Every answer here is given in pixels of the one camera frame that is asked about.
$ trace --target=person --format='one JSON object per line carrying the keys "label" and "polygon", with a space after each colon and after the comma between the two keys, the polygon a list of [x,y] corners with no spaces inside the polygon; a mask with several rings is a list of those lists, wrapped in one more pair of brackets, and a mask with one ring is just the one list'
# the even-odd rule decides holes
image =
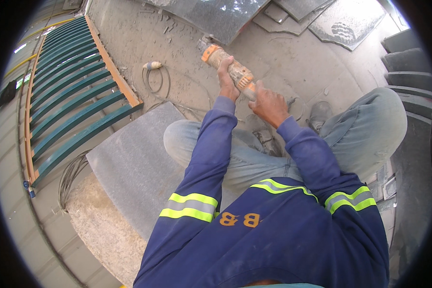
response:
{"label": "person", "polygon": [[[365,183],[406,133],[400,98],[377,88],[329,119],[314,105],[310,128],[282,95],[256,82],[249,107],[277,129],[291,158],[269,155],[250,131],[234,129],[235,88],[221,90],[202,123],[180,120],[164,133],[183,166],[150,236],[134,287],[386,287],[388,245]],[[222,187],[243,192],[220,211]]]}

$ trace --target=dusty shoe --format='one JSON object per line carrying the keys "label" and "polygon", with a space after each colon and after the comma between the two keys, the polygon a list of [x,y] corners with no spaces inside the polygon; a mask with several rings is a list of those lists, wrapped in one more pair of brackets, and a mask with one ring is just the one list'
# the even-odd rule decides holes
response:
{"label": "dusty shoe", "polygon": [[246,117],[245,122],[247,129],[258,138],[270,156],[282,157],[282,148],[272,135],[270,126],[264,120],[258,115],[250,114]]}
{"label": "dusty shoe", "polygon": [[306,122],[312,130],[319,134],[325,121],[332,115],[330,104],[327,101],[319,101],[312,106],[311,116]]}

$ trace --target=light blue jeans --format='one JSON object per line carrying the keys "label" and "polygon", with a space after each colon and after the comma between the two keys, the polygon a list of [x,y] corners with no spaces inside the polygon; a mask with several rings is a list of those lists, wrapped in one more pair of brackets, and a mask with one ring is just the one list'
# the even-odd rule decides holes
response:
{"label": "light blue jeans", "polygon": [[[201,122],[179,120],[169,125],[163,135],[166,151],[184,167],[189,165],[200,126]],[[376,88],[343,113],[329,118],[319,136],[328,143],[342,171],[356,173],[365,181],[392,156],[405,136],[406,127],[400,97],[391,89]],[[266,154],[251,131],[232,131],[224,188],[243,192],[258,181],[282,176],[302,181],[291,158]]]}

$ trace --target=hand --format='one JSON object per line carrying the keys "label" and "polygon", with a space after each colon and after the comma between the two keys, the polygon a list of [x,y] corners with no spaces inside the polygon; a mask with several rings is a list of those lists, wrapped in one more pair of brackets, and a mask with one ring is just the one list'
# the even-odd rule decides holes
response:
{"label": "hand", "polygon": [[248,107],[275,129],[277,129],[286,118],[290,117],[285,98],[270,89],[265,89],[262,80],[256,81],[255,94],[256,101],[249,101]]}
{"label": "hand", "polygon": [[235,88],[234,82],[227,72],[227,68],[234,62],[234,57],[229,56],[224,58],[219,64],[219,68],[217,70],[217,75],[219,78],[219,86],[221,90],[219,91],[220,96],[225,96],[232,100],[234,103],[237,98],[240,96],[240,91]]}

